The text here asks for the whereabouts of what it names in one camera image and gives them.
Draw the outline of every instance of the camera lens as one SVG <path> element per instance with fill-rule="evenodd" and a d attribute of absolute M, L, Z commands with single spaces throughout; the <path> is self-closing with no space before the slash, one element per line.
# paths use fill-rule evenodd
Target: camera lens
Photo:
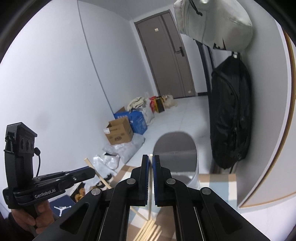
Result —
<path fill-rule="evenodd" d="M 27 141 L 27 142 L 26 142 L 26 150 L 28 151 L 29 148 L 30 148 L 30 143 L 29 143 L 29 141 Z"/>
<path fill-rule="evenodd" d="M 24 146 L 25 146 L 25 142 L 24 142 L 24 139 L 22 139 L 20 142 L 20 148 L 24 149 Z"/>

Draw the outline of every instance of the door handle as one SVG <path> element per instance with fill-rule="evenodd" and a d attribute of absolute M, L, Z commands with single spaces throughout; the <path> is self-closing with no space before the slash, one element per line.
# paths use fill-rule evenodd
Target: door handle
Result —
<path fill-rule="evenodd" d="M 181 53 L 182 57 L 184 57 L 184 51 L 183 51 L 183 48 L 180 47 L 180 50 L 179 51 L 176 51 L 175 53 Z"/>

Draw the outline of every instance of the door frame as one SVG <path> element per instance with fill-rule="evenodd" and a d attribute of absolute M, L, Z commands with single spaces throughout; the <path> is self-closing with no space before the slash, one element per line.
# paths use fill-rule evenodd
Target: door frame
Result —
<path fill-rule="evenodd" d="M 154 18 L 154 17 L 160 16 L 160 15 L 162 15 L 162 14 L 165 14 L 165 13 L 169 13 L 169 14 L 170 14 L 170 16 L 171 16 L 171 18 L 172 18 L 172 20 L 173 20 L 173 22 L 174 22 L 174 24 L 175 24 L 175 27 L 176 27 L 176 29 L 177 29 L 178 36 L 179 36 L 179 39 L 180 39 L 180 41 L 181 41 L 182 48 L 183 48 L 183 52 L 184 52 L 184 55 L 185 55 L 185 58 L 186 58 L 186 62 L 187 62 L 187 65 L 188 65 L 188 69 L 189 69 L 189 72 L 190 72 L 190 81 L 191 81 L 191 84 L 192 84 L 192 86 L 193 86 L 193 93 L 194 93 L 194 96 L 197 96 L 197 93 L 196 93 L 196 91 L 195 91 L 195 86 L 194 86 L 193 78 L 192 78 L 192 72 L 191 72 L 190 64 L 189 64 L 188 57 L 187 57 L 187 53 L 186 53 L 186 49 L 185 49 L 185 47 L 184 47 L 184 43 L 183 43 L 183 40 L 182 40 L 182 38 L 181 38 L 180 32 L 178 31 L 178 27 L 177 27 L 177 24 L 176 24 L 175 18 L 174 18 L 174 16 L 172 15 L 172 12 L 171 12 L 170 9 L 165 10 L 165 11 L 162 11 L 162 12 L 159 12 L 159 13 L 156 13 L 156 14 L 153 14 L 153 15 L 151 15 L 151 16 L 149 16 L 149 17 L 146 17 L 146 18 L 143 18 L 143 19 L 141 19 L 141 20 L 139 20 L 139 21 L 137 21 L 137 22 L 134 22 L 135 27 L 136 27 L 136 30 L 137 30 L 138 35 L 139 35 L 139 38 L 140 38 L 140 41 L 141 41 L 141 43 L 142 43 L 142 47 L 143 47 L 143 49 L 144 49 L 144 52 L 145 52 L 145 55 L 146 55 L 146 58 L 147 58 L 147 61 L 148 61 L 149 67 L 150 67 L 150 70 L 151 70 L 152 76 L 153 76 L 153 80 L 154 80 L 154 84 L 155 84 L 156 89 L 157 89 L 157 93 L 158 93 L 158 95 L 160 95 L 160 91 L 159 91 L 159 88 L 158 88 L 158 85 L 157 85 L 157 82 L 156 82 L 156 78 L 155 78 L 155 75 L 154 75 L 154 72 L 153 72 L 153 69 L 152 69 L 152 65 L 151 65 L 150 59 L 149 59 L 149 57 L 148 57 L 148 53 L 147 53 L 147 50 L 146 50 L 146 48 L 145 48 L 144 41 L 143 41 L 142 36 L 141 36 L 141 34 L 140 34 L 140 31 L 139 31 L 139 28 L 138 28 L 138 24 L 141 23 L 141 22 L 144 22 L 144 21 L 146 21 L 146 20 L 149 20 L 149 19 L 151 19 L 151 18 Z"/>

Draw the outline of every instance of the door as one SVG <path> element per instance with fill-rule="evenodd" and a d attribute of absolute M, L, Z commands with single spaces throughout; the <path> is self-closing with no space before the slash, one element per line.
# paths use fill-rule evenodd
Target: door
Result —
<path fill-rule="evenodd" d="M 160 95 L 194 96 L 194 85 L 183 42 L 170 12 L 136 23 Z"/>

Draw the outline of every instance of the black bag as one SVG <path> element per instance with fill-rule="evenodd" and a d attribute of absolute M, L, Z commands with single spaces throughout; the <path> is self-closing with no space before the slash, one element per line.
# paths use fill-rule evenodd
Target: black bag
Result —
<path fill-rule="evenodd" d="M 209 103 L 213 159 L 227 169 L 246 157 L 250 145 L 251 78 L 240 55 L 213 70 Z"/>

